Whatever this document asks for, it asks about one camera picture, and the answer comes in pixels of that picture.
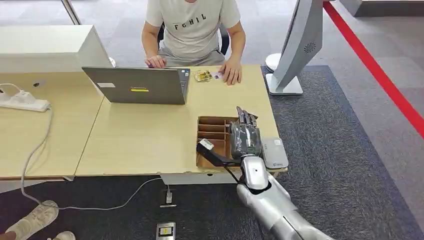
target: cardboard divider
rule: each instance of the cardboard divider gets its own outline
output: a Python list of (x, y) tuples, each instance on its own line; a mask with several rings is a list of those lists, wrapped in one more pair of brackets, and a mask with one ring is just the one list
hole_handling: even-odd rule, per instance
[[(200, 116), (197, 122), (197, 142), (207, 139), (214, 145), (213, 151), (215, 153), (232, 159), (229, 125), (231, 122), (238, 120), (237, 117)], [(223, 169), (223, 167), (212, 165), (212, 163), (198, 153), (196, 165), (199, 168)]]

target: black chair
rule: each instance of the black chair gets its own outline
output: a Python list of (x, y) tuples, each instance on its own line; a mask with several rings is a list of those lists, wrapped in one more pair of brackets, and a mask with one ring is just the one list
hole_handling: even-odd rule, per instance
[[(165, 31), (165, 24), (162, 24), (159, 30), (159, 34), (157, 35), (157, 45), (159, 46), (159, 43), (164, 39), (164, 31)], [(228, 51), (228, 47), (230, 46), (230, 36), (228, 35), (228, 31), (226, 27), (221, 23), (221, 26), (219, 27), (219, 31), (221, 33), (221, 40), (222, 40), (222, 46), (221, 46), (221, 53), (225, 56)]]

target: laptop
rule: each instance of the laptop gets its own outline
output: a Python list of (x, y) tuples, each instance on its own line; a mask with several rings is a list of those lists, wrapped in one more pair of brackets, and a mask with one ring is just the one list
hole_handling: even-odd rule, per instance
[(175, 104), (187, 101), (190, 69), (83, 67), (111, 103)]

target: metal pole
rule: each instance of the metal pole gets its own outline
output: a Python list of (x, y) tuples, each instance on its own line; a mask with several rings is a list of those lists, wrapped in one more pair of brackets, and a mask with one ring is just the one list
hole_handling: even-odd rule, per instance
[(74, 25), (82, 25), (80, 19), (77, 16), (77, 13), (75, 12), (74, 7), (72, 6), (71, 2), (69, 0), (61, 0), (63, 6), (65, 7), (67, 14), (69, 15), (70, 19), (72, 20)]

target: silver robotic arm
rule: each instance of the silver robotic arm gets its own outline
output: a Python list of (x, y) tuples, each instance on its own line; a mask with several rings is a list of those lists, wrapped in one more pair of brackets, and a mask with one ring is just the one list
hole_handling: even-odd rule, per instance
[(297, 212), (289, 193), (267, 172), (262, 158), (246, 156), (241, 169), (244, 182), (237, 185), (237, 194), (276, 239), (333, 240)]
[[(289, 193), (267, 172), (262, 154), (257, 117), (237, 107), (238, 121), (229, 126), (232, 159), (218, 155), (213, 144), (202, 139), (197, 152), (214, 166), (224, 167), (238, 182), (237, 194), (259, 222), (278, 240), (334, 240), (312, 226), (298, 212)], [(240, 166), (240, 179), (229, 166)]]

